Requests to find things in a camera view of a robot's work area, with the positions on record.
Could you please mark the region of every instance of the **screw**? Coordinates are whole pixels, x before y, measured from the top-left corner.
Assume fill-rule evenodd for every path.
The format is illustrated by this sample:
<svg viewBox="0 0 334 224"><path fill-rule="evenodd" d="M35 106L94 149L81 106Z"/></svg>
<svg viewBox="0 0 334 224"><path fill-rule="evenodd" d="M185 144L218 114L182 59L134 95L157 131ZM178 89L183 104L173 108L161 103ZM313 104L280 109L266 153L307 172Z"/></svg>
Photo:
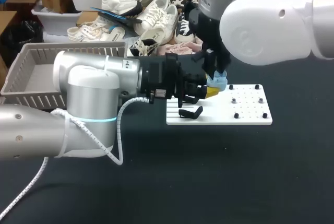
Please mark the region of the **screw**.
<svg viewBox="0 0 334 224"><path fill-rule="evenodd" d="M16 136L15 140L17 142L21 142L23 140L23 137L21 135Z"/></svg>

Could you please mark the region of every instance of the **white sneaker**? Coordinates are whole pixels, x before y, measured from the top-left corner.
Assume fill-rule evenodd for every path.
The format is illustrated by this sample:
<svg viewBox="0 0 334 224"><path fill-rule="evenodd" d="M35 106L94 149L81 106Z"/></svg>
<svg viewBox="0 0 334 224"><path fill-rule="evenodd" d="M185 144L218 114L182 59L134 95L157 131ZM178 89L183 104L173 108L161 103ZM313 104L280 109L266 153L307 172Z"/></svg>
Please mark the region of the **white sneaker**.
<svg viewBox="0 0 334 224"><path fill-rule="evenodd" d="M162 45L171 41L174 36L174 30L177 25L178 12L175 5L170 5L166 11L160 10L159 19L154 27L163 27L165 29L165 38Z"/></svg>
<svg viewBox="0 0 334 224"><path fill-rule="evenodd" d="M67 36L70 40L79 42L99 42L121 40L125 34L122 27L116 27L109 34L108 29L98 26L82 25L67 29Z"/></svg>
<svg viewBox="0 0 334 224"><path fill-rule="evenodd" d="M123 17L135 17L142 11L141 3L136 0L102 0L101 8Z"/></svg>
<svg viewBox="0 0 334 224"><path fill-rule="evenodd" d="M86 25L88 27L102 27L108 29L113 23L101 16L98 16L96 20L91 22L84 22L81 24L81 26Z"/></svg>
<svg viewBox="0 0 334 224"><path fill-rule="evenodd" d="M145 31L140 38L129 47L126 55L129 56L148 56L150 55L164 40L165 30L156 27Z"/></svg>
<svg viewBox="0 0 334 224"><path fill-rule="evenodd" d="M169 4L169 0L153 0L146 9L137 17L142 20L142 23L134 24L135 32L140 36L146 30L149 30L157 23L160 12L159 10L166 10Z"/></svg>

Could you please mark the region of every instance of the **black bag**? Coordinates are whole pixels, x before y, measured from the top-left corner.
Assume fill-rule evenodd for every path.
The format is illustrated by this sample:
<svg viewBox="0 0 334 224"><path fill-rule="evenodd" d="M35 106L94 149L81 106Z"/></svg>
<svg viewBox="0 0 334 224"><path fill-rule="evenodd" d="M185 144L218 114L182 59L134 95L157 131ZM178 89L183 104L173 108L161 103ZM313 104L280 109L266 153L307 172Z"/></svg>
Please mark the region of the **black bag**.
<svg viewBox="0 0 334 224"><path fill-rule="evenodd" d="M9 54L3 56L6 65L10 67L24 44L41 42L44 42L43 28L35 21L22 21L7 27L1 36L2 45L9 49Z"/></svg>

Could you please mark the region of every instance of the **pink shoe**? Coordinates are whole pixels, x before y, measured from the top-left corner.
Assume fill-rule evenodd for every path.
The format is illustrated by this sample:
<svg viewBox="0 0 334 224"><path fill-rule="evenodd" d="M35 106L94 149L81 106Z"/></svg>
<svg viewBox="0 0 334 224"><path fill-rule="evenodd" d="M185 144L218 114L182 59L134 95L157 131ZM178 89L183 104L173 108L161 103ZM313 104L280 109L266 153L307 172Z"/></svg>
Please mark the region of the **pink shoe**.
<svg viewBox="0 0 334 224"><path fill-rule="evenodd" d="M176 53L179 55L197 53L202 49L202 46L196 43L187 42L175 45L163 45L158 47L157 55L165 55L165 53Z"/></svg>

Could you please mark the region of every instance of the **black clip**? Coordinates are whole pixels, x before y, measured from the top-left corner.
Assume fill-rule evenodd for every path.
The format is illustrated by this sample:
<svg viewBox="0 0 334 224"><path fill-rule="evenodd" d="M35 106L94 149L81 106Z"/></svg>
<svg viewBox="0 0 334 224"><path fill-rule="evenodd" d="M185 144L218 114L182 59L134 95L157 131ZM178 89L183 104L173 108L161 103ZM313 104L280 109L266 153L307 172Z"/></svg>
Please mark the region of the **black clip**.
<svg viewBox="0 0 334 224"><path fill-rule="evenodd" d="M202 112L203 112L203 107L200 106L196 112L190 112L184 109L179 109L178 114L180 117L196 120L201 115Z"/></svg>
<svg viewBox="0 0 334 224"><path fill-rule="evenodd" d="M199 101L199 98L196 98L196 97L189 97L189 96L185 96L184 98L183 98L183 101L185 102L185 103L189 103L189 104L193 104L193 105L195 105L195 104L197 104L197 102Z"/></svg>

